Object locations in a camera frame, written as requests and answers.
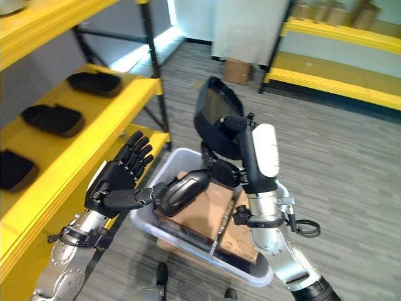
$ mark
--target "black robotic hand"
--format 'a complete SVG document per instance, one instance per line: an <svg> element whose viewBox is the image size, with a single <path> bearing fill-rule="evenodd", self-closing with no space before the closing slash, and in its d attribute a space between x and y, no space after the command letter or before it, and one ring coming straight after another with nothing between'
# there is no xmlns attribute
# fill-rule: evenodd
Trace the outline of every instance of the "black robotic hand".
<svg viewBox="0 0 401 301"><path fill-rule="evenodd" d="M106 163L86 192L85 207L108 218L121 210L138 209L163 193L165 184L143 190L135 189L136 181L154 158L152 146L141 131L134 133L114 160Z"/></svg>

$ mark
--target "black metal frame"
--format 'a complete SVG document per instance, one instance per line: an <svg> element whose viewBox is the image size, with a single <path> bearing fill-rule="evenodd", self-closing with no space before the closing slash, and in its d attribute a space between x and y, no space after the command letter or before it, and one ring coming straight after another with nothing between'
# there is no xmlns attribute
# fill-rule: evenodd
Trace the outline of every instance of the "black metal frame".
<svg viewBox="0 0 401 301"><path fill-rule="evenodd" d="M287 22L287 20L289 18L289 15L291 14L291 11L293 10L294 4L295 4L295 0L289 0L288 5L287 5L287 10L286 10L286 12L284 14L283 20L281 21L280 30L277 33L277 38L276 38L276 42L275 42L274 47L273 47L273 51L271 52L270 59L269 59L268 64L266 66L266 72L264 73L263 78L262 78L262 82L261 82L261 87L259 89L259 93L262 93L263 92L263 87L265 85L267 85L264 82L264 78L266 77L266 74L268 74L270 72L270 70L271 70L274 58L276 57L276 54L277 54L277 51L278 51L278 47L279 47L280 42L281 42L281 32L283 30L285 22Z"/></svg>
<svg viewBox="0 0 401 301"><path fill-rule="evenodd" d="M160 121L146 106L144 106L145 112L147 112L152 118L156 124L166 133L170 133L170 127L169 127L169 120L167 118L167 109L165 105L165 100L164 100L164 88L163 88L163 82L161 80L160 76L160 68L159 68L159 63L157 60L157 55L156 55L156 49L155 49L155 44L154 44L154 35L153 35L153 27L152 27L152 19L150 17L150 8L148 3L143 3L139 4L142 12L142 21L143 21L143 26L145 28L145 34L146 37L141 38L137 36L131 36L129 34L120 34L120 33L111 33L108 31L102 31L102 30L95 30L95 29L84 29L79 27L78 25L73 27L73 33L74 36L86 58L86 61L92 64L95 64L96 61L98 61L100 64L103 66L107 66L105 61L93 50L90 48L88 43L85 41L85 34L92 34L95 36L102 36L106 38L113 38L113 39L118 39L118 40L124 40L124 41L131 41L131 42L137 42L137 43L142 43L142 44L148 44L149 45L149 52L150 52L150 57L152 59L152 67L153 67L153 78L160 78L160 84L162 86L162 91L163 93L161 95L157 95L158 101L159 101L159 108L160 108L160 114L162 116L162 121ZM172 143L168 142L167 147L169 151L172 150Z"/></svg>

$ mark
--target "shelf post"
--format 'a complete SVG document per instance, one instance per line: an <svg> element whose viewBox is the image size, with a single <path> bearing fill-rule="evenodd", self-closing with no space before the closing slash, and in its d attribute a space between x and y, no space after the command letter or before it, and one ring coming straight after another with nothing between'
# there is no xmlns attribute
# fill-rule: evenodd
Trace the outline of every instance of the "shelf post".
<svg viewBox="0 0 401 301"><path fill-rule="evenodd" d="M157 61L157 55L156 55L156 48L155 48L155 43L154 43L154 36L153 36L153 28L152 28L152 20L150 18L150 8L148 2L141 3L139 4L142 12L142 21L143 25L145 27L145 34L146 34L146 40L149 45L149 52L150 52L150 58L152 59L152 67L153 67L153 77L154 78L160 78L160 70L159 70L159 63ZM169 121L167 118L167 109L165 105L165 100L164 100L164 93L161 95L157 96L159 100L159 107L160 107L160 113L162 114L162 125L163 125L163 131L164 132L170 132L169 129ZM167 147L169 150L172 150L172 144L171 142L167 143Z"/></svg>
<svg viewBox="0 0 401 301"><path fill-rule="evenodd" d="M270 72L270 69L271 69L271 67L273 65L274 58L276 57L276 53L278 51L278 47L279 47L280 42L281 42L281 32L283 31L285 22L287 22L287 20L289 18L289 15L291 14L291 11L293 9L294 4L295 4L295 0L289 0L288 1L287 10L284 13L283 19L281 21L281 26L280 26L280 29L279 29L279 31L277 33L276 42L274 44L273 51L271 52L268 65L266 67L266 72L264 73L264 76L262 77L262 83L261 83L261 88L259 89L259 93L263 92L264 78L266 77L266 74L268 74Z"/></svg>
<svg viewBox="0 0 401 301"><path fill-rule="evenodd" d="M74 26L72 28L73 33L74 33L74 37L76 39L76 41L78 42L78 45L81 48L81 51L83 52L83 55L86 58L86 61L88 63L94 64L95 63L95 59L97 59L103 66L107 66L106 62L102 60L102 58L96 53L94 52L89 45L86 43L84 37L83 37L83 32L81 31L81 29L79 28L78 25Z"/></svg>

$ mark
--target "yellow metal shelving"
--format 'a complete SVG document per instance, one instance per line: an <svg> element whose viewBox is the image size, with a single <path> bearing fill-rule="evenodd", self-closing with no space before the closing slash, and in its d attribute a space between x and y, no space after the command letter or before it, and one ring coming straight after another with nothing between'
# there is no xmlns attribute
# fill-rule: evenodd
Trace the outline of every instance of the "yellow metal shelving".
<svg viewBox="0 0 401 301"><path fill-rule="evenodd" d="M349 26L330 26L310 19L298 20L290 17L284 24L282 33L294 31L324 38L355 43L401 54L401 26L383 21L375 21L371 31Z"/></svg>
<svg viewBox="0 0 401 301"><path fill-rule="evenodd" d="M0 70L118 0L31 0L1 18Z"/></svg>
<svg viewBox="0 0 401 301"><path fill-rule="evenodd" d="M112 73L89 64L80 69L95 70ZM35 103L58 103L81 112L85 126L72 138L42 132L21 117L1 131L2 149L30 158L39 167L29 188L20 193L1 191L1 281L134 116L153 95L163 93L160 79L117 74L123 90L115 98L77 92L62 82ZM157 147L168 139L169 134L159 135Z"/></svg>
<svg viewBox="0 0 401 301"><path fill-rule="evenodd" d="M48 263L49 254L53 247L53 244L47 244L46 237L50 234L59 232L61 227L74 217L74 214L83 212L85 191L92 176L103 161L109 161L114 158L121 146L126 143L128 137L137 130L141 130L144 135L149 137L149 143L153 147L150 154L154 157L157 157L163 148L163 145L169 141L168 133L158 132L140 125L130 124L125 129L125 135L117 138L106 153L100 157L92 167L91 171L88 172L77 187L74 188L64 205L60 206L56 214L47 222L38 235L33 238L33 242L30 246L24 250L22 257L18 260L15 266L13 266L5 281L1 284L2 289L0 290L0 300L29 300L29 296L35 288L40 273ZM152 164L149 164L147 166L144 174L146 174L151 165Z"/></svg>
<svg viewBox="0 0 401 301"><path fill-rule="evenodd" d="M401 110L401 78L332 61L278 52L264 82L270 80Z"/></svg>

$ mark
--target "black cable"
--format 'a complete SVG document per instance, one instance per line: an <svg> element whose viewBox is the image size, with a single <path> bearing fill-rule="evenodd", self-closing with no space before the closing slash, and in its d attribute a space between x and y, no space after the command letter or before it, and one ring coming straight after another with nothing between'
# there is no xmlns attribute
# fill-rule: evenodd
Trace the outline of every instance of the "black cable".
<svg viewBox="0 0 401 301"><path fill-rule="evenodd" d="M285 218L285 221L287 222L287 226L289 226L290 225L289 220ZM312 226L315 228L313 230L305 231L298 226L299 224L307 224L308 226ZM310 219L297 219L296 225L298 227L296 228L295 233L306 238L314 238L319 236L321 233L320 225L316 221L311 221Z"/></svg>

